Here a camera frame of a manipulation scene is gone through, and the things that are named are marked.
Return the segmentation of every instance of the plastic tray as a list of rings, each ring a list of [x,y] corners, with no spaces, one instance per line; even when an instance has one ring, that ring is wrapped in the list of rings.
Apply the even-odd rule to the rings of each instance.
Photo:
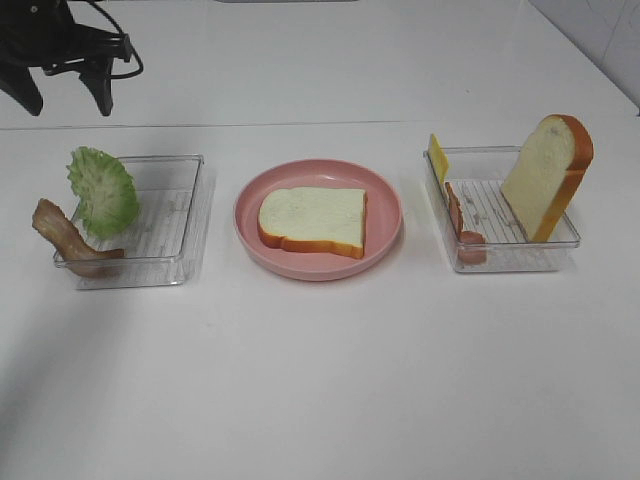
[[[65,261],[78,290],[179,285],[202,263],[213,178],[205,175],[201,155],[120,158],[133,176],[141,209],[124,232],[104,241],[87,236],[74,213],[71,221],[96,250],[124,248],[125,258]],[[98,267],[100,276],[82,277],[70,268]]]
[[[481,233],[484,244],[462,243],[449,214],[448,199],[427,152],[427,191],[456,272],[545,272],[567,265],[580,235],[565,214],[547,242],[529,242],[500,192],[520,147],[443,148],[449,159],[446,181],[460,200],[464,229]]]

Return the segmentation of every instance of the white tile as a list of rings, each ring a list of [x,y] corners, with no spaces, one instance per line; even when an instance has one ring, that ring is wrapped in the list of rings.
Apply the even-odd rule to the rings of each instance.
[[[640,0],[627,0],[605,52],[602,69],[640,105]]]
[[[530,0],[592,61],[600,64],[625,0]]]

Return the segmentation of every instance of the white bread slice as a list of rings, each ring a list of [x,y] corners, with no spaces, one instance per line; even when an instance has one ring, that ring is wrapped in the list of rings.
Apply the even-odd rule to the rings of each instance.
[[[502,194],[531,242],[546,242],[593,158],[593,143],[575,117],[554,114],[529,135]]]
[[[258,233],[271,248],[364,256],[366,190],[295,187],[269,193],[260,206]]]

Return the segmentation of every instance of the green lettuce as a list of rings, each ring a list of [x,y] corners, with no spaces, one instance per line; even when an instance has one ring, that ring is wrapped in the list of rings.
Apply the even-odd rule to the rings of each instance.
[[[104,239],[122,232],[138,216],[133,177],[115,157],[89,147],[71,152],[71,190],[80,197],[77,213],[87,233]]]

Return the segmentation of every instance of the white tabletop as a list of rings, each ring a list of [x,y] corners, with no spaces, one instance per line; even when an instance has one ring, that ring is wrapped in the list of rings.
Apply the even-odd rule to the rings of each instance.
[[[73,75],[37,79],[38,118],[0,96],[0,478],[637,479],[637,112],[528,2],[105,6],[147,67],[111,117]],[[552,112],[596,149],[572,264],[454,273],[429,133],[518,144]],[[196,278],[79,292],[53,267],[31,214],[73,210],[78,145],[204,155]],[[233,226],[246,182],[314,157],[374,169],[403,204],[390,254],[336,282],[263,269]]]
[[[538,119],[0,132],[0,477],[617,478],[640,471],[637,119],[583,118],[597,156],[558,273],[452,271],[421,152],[519,143]],[[204,263],[179,287],[78,292],[30,226],[69,212],[69,151],[202,153]],[[349,160],[403,203],[400,243],[328,283],[244,251],[232,207],[271,166]]]
[[[112,115],[100,116],[76,74],[32,69],[41,115],[2,93],[0,128],[637,113],[526,0],[104,6],[145,64],[113,82]],[[71,8],[79,23],[111,29],[82,2]],[[134,68],[116,61],[119,73]]]

